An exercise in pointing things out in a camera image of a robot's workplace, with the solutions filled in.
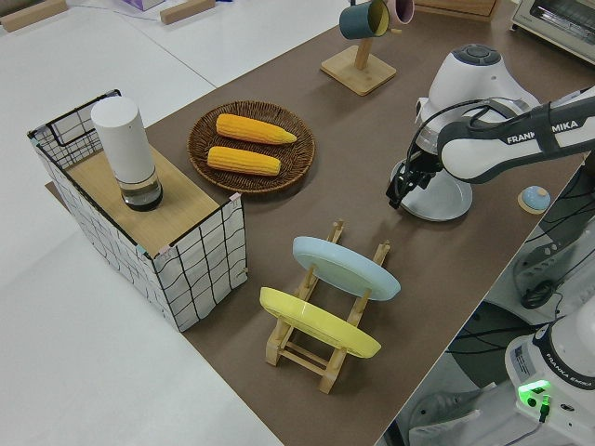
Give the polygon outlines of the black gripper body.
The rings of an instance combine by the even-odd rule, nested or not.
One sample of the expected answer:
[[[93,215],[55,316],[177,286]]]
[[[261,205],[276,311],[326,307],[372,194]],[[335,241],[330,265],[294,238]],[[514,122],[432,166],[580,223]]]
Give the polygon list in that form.
[[[390,178],[395,176],[404,182],[414,183],[425,175],[433,176],[443,169],[439,158],[433,154],[416,154],[410,160],[402,159],[390,173]]]

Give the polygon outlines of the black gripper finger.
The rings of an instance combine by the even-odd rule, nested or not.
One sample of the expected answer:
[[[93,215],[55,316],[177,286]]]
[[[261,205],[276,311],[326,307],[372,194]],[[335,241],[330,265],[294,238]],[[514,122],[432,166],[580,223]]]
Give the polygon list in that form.
[[[390,184],[386,190],[386,196],[389,200],[389,205],[392,208],[398,209],[400,207],[403,196],[400,191],[400,179],[399,178],[393,177],[391,179]]]
[[[403,176],[402,198],[412,192],[415,188],[424,190],[429,184],[429,174],[424,172],[409,173]]]

